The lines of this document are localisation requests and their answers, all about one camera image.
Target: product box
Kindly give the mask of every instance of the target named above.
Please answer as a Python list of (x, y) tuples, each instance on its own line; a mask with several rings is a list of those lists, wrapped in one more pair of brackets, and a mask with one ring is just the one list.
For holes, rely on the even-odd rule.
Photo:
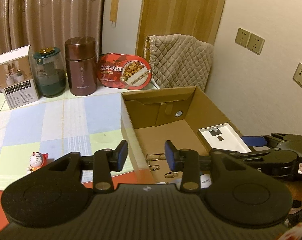
[(106, 87), (139, 90), (149, 84), (152, 70), (142, 57), (108, 53), (99, 57), (97, 75)]
[(0, 89), (10, 109), (38, 100), (31, 60), (30, 46), (0, 55)]
[(121, 132), (129, 143), (129, 157), (140, 183), (181, 178), (182, 172), (172, 174), (173, 178), (164, 177), (170, 172), (166, 160), (150, 163), (159, 165), (156, 171), (150, 171), (147, 165), (146, 155), (164, 154), (166, 140), (171, 140), (177, 149), (189, 148), (200, 155), (208, 155), (211, 147), (199, 129), (224, 123), (241, 136), (232, 122), (197, 87), (122, 93)]

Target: round hole in box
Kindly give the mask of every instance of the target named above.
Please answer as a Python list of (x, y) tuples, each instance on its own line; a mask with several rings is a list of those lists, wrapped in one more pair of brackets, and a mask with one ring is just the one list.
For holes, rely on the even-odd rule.
[(176, 112), (175, 113), (175, 117), (180, 117), (180, 116), (182, 116), (183, 115), (183, 112), (182, 111), (178, 111), (178, 112)]

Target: checkered tablecloth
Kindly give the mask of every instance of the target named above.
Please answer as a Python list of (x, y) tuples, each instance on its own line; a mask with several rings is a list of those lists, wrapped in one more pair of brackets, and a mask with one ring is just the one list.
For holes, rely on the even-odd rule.
[[(13, 110), (0, 94), (0, 190), (26, 175), (33, 152), (56, 160), (72, 151), (84, 156), (114, 149), (123, 139), (120, 93), (127, 91), (100, 86), (92, 95), (76, 97), (67, 90)], [(122, 173), (132, 170), (128, 157)], [(92, 172), (84, 171), (82, 181), (92, 181)]]

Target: cat figurine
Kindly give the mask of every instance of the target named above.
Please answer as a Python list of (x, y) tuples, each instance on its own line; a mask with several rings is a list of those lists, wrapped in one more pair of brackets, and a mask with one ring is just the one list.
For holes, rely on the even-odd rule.
[(48, 153), (42, 154), (42, 153), (32, 153), (30, 157), (30, 167), (26, 169), (26, 174), (30, 174), (39, 168), (47, 165), (47, 158)]

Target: thermos lid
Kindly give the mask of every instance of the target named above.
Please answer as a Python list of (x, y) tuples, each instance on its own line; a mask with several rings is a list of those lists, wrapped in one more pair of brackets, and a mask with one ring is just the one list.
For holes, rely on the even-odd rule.
[(96, 55), (93, 37), (71, 38), (65, 42), (64, 46), (67, 60), (85, 60)]
[(47, 47), (42, 48), (38, 52), (33, 54), (33, 58), (36, 59), (36, 63), (41, 65), (43, 63), (43, 59), (48, 57), (53, 57), (56, 54), (60, 53), (60, 49), (57, 47)]

